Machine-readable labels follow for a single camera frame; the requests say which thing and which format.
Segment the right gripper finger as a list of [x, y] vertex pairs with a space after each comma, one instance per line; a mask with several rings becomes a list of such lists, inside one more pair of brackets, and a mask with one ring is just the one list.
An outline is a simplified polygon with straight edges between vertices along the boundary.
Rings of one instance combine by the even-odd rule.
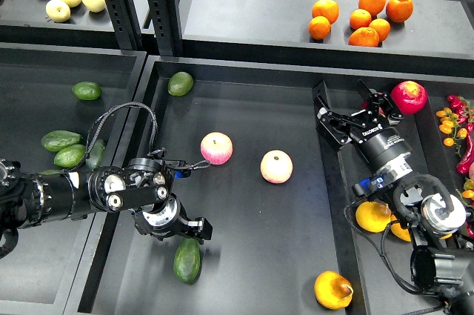
[[362, 133], [386, 133], [404, 118], [389, 93], [368, 88], [362, 80], [357, 82], [357, 92], [363, 101], [368, 100], [370, 103], [369, 110], [361, 109], [355, 114], [356, 118], [367, 124]]
[[362, 133], [367, 126], [364, 120], [332, 111], [320, 94], [313, 102], [316, 130], [333, 150], [340, 150], [349, 143], [362, 145], [367, 142], [368, 138]]

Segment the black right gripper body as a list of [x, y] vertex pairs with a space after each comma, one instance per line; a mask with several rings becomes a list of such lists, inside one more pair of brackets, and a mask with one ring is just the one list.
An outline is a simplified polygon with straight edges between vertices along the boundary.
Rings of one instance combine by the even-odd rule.
[[407, 162], [412, 148], [394, 127], [378, 123], [352, 138], [374, 176], [388, 176], [394, 182], [413, 172]]

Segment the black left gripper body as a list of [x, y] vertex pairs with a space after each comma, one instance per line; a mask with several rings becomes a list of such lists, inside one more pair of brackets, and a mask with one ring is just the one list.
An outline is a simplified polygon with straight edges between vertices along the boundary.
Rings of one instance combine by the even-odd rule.
[[133, 219], [141, 235], [154, 236], [160, 241], [175, 235], [192, 235], [185, 209], [174, 196], [157, 213], [140, 210], [133, 214]]

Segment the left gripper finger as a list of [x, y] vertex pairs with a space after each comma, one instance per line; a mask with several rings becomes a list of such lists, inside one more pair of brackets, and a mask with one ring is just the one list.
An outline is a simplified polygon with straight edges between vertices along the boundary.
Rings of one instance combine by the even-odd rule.
[[186, 221], [186, 237], [195, 239], [199, 244], [210, 241], [213, 234], [213, 226], [204, 217]]

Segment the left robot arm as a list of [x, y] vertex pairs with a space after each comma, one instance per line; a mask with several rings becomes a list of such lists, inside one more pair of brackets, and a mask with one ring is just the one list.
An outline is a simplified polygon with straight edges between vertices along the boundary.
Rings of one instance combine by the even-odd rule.
[[179, 235], [199, 243], [211, 239], [212, 225], [204, 217], [189, 219], [171, 191], [175, 178], [186, 178], [210, 163], [204, 160], [189, 165], [182, 160], [165, 160], [166, 150], [154, 148], [156, 114], [140, 102], [127, 102], [125, 107], [146, 110], [152, 123], [147, 155], [131, 159], [125, 168], [102, 166], [82, 172], [78, 162], [45, 175], [23, 173], [19, 162], [1, 160], [1, 256], [14, 250], [22, 228], [123, 210], [132, 214], [142, 235], [159, 240]]

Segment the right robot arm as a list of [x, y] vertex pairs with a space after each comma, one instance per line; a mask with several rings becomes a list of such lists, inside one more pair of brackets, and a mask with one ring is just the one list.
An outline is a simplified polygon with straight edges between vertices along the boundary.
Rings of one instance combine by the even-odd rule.
[[357, 82], [357, 91], [365, 106], [343, 115], [328, 105], [324, 82], [312, 90], [320, 136], [334, 151], [353, 145], [372, 173], [351, 187], [355, 200], [344, 207], [344, 218], [352, 222], [350, 209], [363, 202], [388, 207], [395, 218], [383, 233], [399, 224], [413, 247], [411, 280], [393, 273], [394, 280], [409, 294], [438, 299], [447, 314], [472, 314], [473, 251], [460, 230], [473, 226], [473, 207], [451, 194], [438, 178], [410, 167], [411, 147], [395, 128], [403, 114], [391, 96], [363, 81]]

